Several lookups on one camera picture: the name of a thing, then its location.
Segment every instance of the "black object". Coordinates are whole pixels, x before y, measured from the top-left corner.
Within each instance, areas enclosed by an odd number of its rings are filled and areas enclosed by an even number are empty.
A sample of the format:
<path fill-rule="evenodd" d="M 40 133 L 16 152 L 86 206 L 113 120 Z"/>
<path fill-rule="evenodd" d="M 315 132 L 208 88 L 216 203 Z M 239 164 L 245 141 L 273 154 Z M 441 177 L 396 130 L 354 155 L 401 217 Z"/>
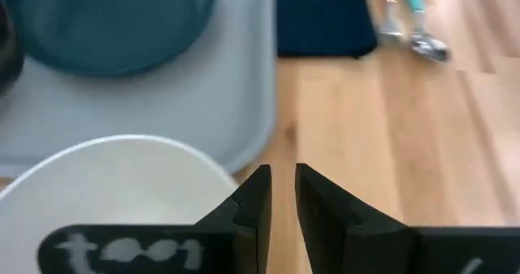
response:
<path fill-rule="evenodd" d="M 193 226 L 73 225 L 38 250 L 42 274 L 265 274 L 271 169 L 264 165 Z"/>
<path fill-rule="evenodd" d="M 18 34 L 0 2 L 0 100 L 13 87 L 24 65 Z"/>
<path fill-rule="evenodd" d="M 520 228 L 408 227 L 305 164 L 296 194 L 314 274 L 520 272 Z"/>
<path fill-rule="evenodd" d="M 24 49 L 89 76 L 144 72 L 184 52 L 215 0 L 6 0 Z"/>
<path fill-rule="evenodd" d="M 360 57 L 377 46 L 366 0 L 277 0 L 278 54 Z"/>

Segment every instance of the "white bowl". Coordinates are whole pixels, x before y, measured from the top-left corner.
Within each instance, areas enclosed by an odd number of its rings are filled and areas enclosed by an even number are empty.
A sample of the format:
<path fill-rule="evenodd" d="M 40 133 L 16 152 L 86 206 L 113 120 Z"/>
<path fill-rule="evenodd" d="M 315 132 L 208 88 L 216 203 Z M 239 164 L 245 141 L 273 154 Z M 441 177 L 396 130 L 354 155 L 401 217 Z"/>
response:
<path fill-rule="evenodd" d="M 70 224 L 193 224 L 237 185 L 203 153 L 161 137 L 73 146 L 0 193 L 0 273 L 38 274 L 37 248 Z"/>

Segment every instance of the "gray tray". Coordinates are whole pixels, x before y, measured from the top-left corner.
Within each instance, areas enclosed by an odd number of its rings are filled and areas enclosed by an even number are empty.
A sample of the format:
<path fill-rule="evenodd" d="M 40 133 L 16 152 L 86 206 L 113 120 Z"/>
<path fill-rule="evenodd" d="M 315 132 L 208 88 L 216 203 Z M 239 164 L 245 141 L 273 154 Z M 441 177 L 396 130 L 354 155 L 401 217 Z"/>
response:
<path fill-rule="evenodd" d="M 0 176 L 18 176 L 96 137 L 153 134 L 194 146 L 236 172 L 275 122 L 274 0 L 217 0 L 195 44 L 127 80 L 86 80 L 28 58 L 0 109 Z"/>

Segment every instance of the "teal plate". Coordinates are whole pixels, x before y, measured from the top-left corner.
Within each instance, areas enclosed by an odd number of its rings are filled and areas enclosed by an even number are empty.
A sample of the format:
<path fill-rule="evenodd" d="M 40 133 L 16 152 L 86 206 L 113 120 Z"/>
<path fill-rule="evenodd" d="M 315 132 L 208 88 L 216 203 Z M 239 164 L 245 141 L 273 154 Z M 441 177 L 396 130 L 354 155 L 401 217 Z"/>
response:
<path fill-rule="evenodd" d="M 145 72 L 183 53 L 215 0 L 6 0 L 26 54 L 83 76 Z"/>

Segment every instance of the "wooden floor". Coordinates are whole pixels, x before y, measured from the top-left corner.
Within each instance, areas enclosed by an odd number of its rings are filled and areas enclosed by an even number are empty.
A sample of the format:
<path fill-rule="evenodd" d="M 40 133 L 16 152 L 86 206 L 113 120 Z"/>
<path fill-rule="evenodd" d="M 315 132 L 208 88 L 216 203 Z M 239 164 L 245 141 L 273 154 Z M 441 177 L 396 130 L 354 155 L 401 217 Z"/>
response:
<path fill-rule="evenodd" d="M 380 20 L 380 0 L 370 4 Z M 519 17 L 520 0 L 427 0 L 448 64 L 392 47 L 279 61 L 274 136 L 241 173 L 274 172 L 270 273 L 310 273 L 295 162 L 407 224 L 520 224 Z"/>

